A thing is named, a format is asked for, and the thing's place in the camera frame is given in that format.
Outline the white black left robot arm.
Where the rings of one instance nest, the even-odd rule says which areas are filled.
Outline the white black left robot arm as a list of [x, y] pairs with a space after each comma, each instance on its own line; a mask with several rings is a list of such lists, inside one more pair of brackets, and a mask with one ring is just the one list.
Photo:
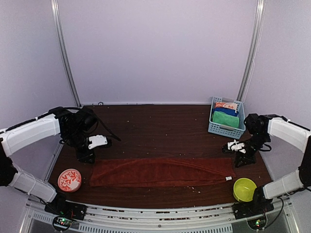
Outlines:
[[[70, 211], [65, 192], [80, 187], [81, 178], [66, 172], [64, 178], [53, 186], [31, 173], [15, 166], [11, 156], [42, 139], [59, 135], [61, 142], [74, 148], [77, 160], [95, 162], [94, 149], [109, 147], [117, 136], [92, 135], [102, 120], [87, 108], [57, 107], [48, 112], [3, 129], [0, 133], [0, 184], [10, 186], [27, 195], [37, 197], [60, 216]], [[225, 177], [227, 159], [201, 159], [194, 164], [189, 159], [127, 159], [105, 160], [95, 166], [90, 185], [93, 187], [171, 187], [183, 185], [209, 185], [221, 183]]]

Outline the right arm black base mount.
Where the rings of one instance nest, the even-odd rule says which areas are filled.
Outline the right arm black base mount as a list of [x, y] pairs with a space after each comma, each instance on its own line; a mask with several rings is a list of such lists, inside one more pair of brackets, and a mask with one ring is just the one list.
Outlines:
[[235, 219], [248, 218], [256, 215], [263, 215], [266, 212], [274, 210], [272, 199], [266, 199], [264, 196], [255, 195], [250, 202], [239, 202], [232, 206]]

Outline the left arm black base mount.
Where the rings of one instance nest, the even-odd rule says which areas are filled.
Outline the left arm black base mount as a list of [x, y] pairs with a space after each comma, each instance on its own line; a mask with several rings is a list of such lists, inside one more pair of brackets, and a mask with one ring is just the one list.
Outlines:
[[86, 215], [86, 205], [69, 202], [67, 201], [66, 196], [62, 193], [56, 193], [55, 198], [51, 202], [44, 200], [41, 200], [40, 202], [45, 205], [44, 210], [46, 212], [63, 216], [68, 219], [84, 220]]

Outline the dark red towel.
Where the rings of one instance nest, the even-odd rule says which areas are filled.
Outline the dark red towel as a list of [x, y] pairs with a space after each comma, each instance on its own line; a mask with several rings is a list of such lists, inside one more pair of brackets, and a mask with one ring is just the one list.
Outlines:
[[230, 158], [143, 158], [99, 160], [91, 187], [186, 187], [225, 183], [234, 178]]

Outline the green microfibre towel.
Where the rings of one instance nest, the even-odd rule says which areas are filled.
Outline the green microfibre towel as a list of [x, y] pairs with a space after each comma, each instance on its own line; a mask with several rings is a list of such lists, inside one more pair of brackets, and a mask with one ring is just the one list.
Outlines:
[[215, 111], [212, 115], [212, 121], [221, 125], [238, 128], [240, 119], [237, 116], [231, 116], [223, 112]]

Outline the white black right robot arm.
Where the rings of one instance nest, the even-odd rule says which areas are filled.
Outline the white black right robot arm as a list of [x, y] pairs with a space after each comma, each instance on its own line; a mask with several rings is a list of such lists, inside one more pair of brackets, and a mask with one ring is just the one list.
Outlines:
[[253, 164], [255, 153], [267, 152], [271, 149], [268, 144], [273, 141], [280, 142], [290, 152], [298, 153], [298, 156], [294, 156], [297, 168], [284, 172], [282, 177], [256, 189], [254, 200], [249, 203], [249, 210], [253, 214], [260, 214], [268, 206], [268, 200], [311, 189], [310, 129], [275, 114], [249, 114], [244, 124], [251, 134], [243, 147], [245, 152], [242, 153], [242, 157], [246, 163]]

